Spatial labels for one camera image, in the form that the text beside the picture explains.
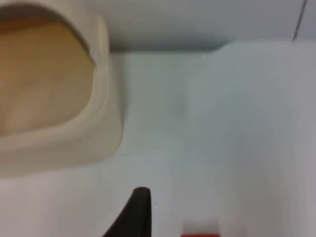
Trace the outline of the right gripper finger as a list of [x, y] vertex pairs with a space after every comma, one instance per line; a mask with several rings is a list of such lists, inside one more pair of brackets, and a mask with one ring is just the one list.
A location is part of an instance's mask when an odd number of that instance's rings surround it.
[[135, 188], [119, 216], [104, 237], [151, 236], [151, 190]]

